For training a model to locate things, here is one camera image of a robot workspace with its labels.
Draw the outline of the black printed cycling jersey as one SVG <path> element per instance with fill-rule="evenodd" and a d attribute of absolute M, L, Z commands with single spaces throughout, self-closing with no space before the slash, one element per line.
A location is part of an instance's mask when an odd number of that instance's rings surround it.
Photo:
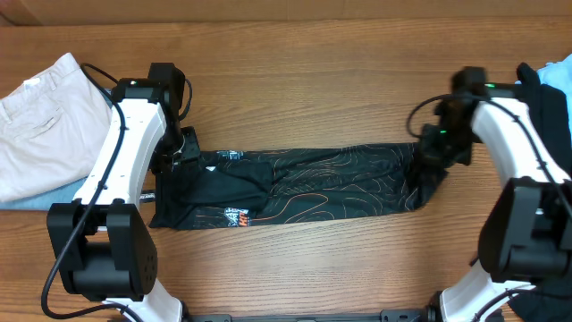
<path fill-rule="evenodd" d="M 200 230 L 385 216 L 422 208 L 447 171 L 414 143 L 204 151 L 156 176 L 152 228 Z"/>

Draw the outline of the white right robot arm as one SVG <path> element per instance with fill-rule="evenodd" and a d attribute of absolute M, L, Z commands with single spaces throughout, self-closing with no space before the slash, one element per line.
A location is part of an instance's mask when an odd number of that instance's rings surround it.
<path fill-rule="evenodd" d="M 434 295 L 409 321 L 500 321 L 500 308 L 522 295 L 570 307 L 571 294 L 543 290 L 571 276 L 571 177 L 544 146 L 529 115 L 524 86 L 489 82 L 465 67 L 450 93 L 433 97 L 437 124 L 417 134 L 416 171 L 469 165 L 484 144 L 501 194 L 479 234 L 477 255 L 459 282 Z"/>

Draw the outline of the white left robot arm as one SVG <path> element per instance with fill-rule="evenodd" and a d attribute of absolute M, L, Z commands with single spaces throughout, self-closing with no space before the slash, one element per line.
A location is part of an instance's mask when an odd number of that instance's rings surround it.
<path fill-rule="evenodd" d="M 40 297 L 53 319 L 116 309 L 129 321 L 190 319 L 184 301 L 157 278 L 157 249 L 139 213 L 148 171 L 170 173 L 200 156 L 183 128 L 192 87 L 172 63 L 152 63 L 147 77 L 116 80 L 103 95 L 112 121 L 88 178 L 68 203 L 55 203 L 46 226 L 55 263 Z"/>

